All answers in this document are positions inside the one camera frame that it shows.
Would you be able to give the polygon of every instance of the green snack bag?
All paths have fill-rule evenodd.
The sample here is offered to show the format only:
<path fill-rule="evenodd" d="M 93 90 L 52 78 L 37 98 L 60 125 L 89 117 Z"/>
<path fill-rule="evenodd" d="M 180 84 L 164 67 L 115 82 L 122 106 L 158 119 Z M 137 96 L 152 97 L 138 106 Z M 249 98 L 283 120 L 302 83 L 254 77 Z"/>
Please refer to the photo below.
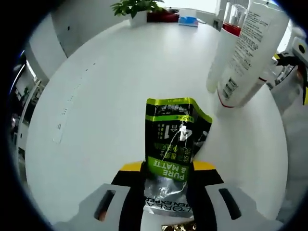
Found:
<path fill-rule="evenodd" d="M 187 181 L 189 166 L 210 131 L 212 118 L 192 98 L 148 99 L 145 157 L 149 171 Z"/>

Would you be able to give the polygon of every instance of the green leaves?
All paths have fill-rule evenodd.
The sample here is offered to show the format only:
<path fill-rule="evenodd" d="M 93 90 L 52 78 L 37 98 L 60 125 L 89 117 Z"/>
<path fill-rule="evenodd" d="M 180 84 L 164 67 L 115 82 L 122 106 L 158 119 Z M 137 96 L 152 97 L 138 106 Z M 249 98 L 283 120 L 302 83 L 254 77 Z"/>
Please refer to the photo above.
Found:
<path fill-rule="evenodd" d="M 154 0 L 120 0 L 120 2 L 112 4 L 110 7 L 115 15 L 131 14 L 132 18 L 140 11 L 156 12 L 161 10 Z"/>

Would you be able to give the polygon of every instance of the white table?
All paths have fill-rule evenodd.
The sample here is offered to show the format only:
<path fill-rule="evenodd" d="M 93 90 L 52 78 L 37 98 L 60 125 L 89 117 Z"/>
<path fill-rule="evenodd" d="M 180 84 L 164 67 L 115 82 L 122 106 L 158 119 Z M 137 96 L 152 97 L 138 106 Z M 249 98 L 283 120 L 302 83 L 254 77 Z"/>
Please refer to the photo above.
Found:
<path fill-rule="evenodd" d="M 197 159 L 216 165 L 264 216 L 277 216 L 287 178 L 282 120 L 267 87 L 233 116 L 215 117 L 216 95 L 207 92 L 205 81 L 218 37 L 208 25 L 131 29 L 124 21 L 63 63 L 34 110 L 26 146 L 28 184 L 51 224 L 74 216 L 78 204 L 110 183 L 125 163 L 144 159 L 148 98 L 194 98 L 213 117 Z M 141 228 L 157 231 L 181 220 L 144 213 Z"/>

